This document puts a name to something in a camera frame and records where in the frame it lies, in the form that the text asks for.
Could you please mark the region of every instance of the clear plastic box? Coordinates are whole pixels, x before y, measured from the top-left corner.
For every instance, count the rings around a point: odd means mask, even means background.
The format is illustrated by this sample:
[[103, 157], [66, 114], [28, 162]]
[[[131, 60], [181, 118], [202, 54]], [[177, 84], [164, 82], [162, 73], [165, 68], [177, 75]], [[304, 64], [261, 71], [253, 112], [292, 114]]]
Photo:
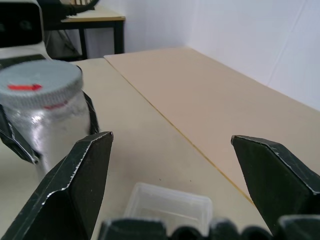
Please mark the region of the clear plastic box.
[[192, 226], [206, 236], [212, 202], [206, 196], [139, 182], [134, 186], [124, 217], [160, 219], [169, 236], [181, 226]]

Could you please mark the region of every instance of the jar lid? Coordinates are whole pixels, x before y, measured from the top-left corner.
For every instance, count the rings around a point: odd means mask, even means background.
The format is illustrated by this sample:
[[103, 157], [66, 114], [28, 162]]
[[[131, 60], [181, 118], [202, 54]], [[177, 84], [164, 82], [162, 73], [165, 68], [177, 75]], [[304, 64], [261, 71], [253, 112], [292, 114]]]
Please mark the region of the jar lid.
[[0, 104], [15, 109], [66, 103], [83, 87], [82, 71], [58, 60], [23, 62], [0, 71]]

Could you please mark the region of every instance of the desk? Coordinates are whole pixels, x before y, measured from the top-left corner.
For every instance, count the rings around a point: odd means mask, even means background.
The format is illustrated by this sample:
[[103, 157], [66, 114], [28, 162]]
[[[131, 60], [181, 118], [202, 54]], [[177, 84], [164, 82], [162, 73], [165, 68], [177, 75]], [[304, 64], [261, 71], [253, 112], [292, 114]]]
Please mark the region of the desk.
[[191, 48], [106, 59], [248, 197], [231, 135], [281, 143], [320, 174], [320, 112], [315, 109]]
[[[240, 229], [267, 228], [258, 210], [228, 182], [107, 61], [76, 62], [84, 91], [92, 98], [102, 131], [113, 131], [104, 199], [93, 240], [102, 220], [121, 218], [137, 182], [208, 196], [214, 217], [227, 217]], [[0, 236], [38, 182], [34, 166], [0, 142]]]
[[78, 29], [82, 51], [82, 56], [80, 58], [82, 60], [86, 60], [88, 58], [88, 53], [86, 46], [85, 29], [112, 28], [114, 39], [114, 54], [123, 54], [125, 51], [125, 20], [126, 18], [123, 15], [102, 6], [97, 6], [95, 10], [89, 10], [83, 13], [79, 13], [76, 16], [70, 16], [57, 25], [48, 26], [45, 30], [53, 31]]

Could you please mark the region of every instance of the beige tabletop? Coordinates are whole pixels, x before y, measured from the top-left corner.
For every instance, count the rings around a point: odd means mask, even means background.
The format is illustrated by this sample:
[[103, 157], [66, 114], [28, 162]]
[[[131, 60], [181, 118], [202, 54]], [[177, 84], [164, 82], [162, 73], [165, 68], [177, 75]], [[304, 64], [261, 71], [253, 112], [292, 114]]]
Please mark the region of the beige tabletop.
[[191, 48], [106, 59], [248, 197], [231, 135], [281, 143], [320, 174], [320, 112]]
[[[137, 182], [208, 196], [214, 217], [227, 217], [240, 229], [267, 228], [258, 210], [213, 167], [107, 61], [76, 63], [84, 91], [92, 98], [102, 131], [113, 131], [102, 220], [121, 218]], [[0, 143], [0, 236], [38, 185], [34, 166]]]
[[69, 16], [62, 22], [79, 23], [79, 22], [107, 22], [107, 21], [124, 21], [126, 18], [122, 14], [112, 11], [102, 6], [96, 6], [95, 10], [89, 10], [78, 13], [76, 16]]

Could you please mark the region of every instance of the white wall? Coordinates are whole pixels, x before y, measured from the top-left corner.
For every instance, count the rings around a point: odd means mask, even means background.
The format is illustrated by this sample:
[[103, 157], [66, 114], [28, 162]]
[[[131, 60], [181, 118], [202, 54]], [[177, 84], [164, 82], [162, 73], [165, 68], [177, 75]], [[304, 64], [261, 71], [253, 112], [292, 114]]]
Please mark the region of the white wall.
[[304, 0], [200, 0], [190, 46], [263, 84]]
[[[127, 53], [188, 45], [320, 110], [320, 0], [100, 0], [100, 5], [126, 16]], [[86, 33], [89, 42], [98, 43], [90, 57], [113, 53], [112, 31], [99, 31]]]
[[320, 1], [308, 0], [268, 83], [320, 110]]
[[124, 14], [125, 52], [179, 47], [191, 34], [195, 0], [100, 0]]

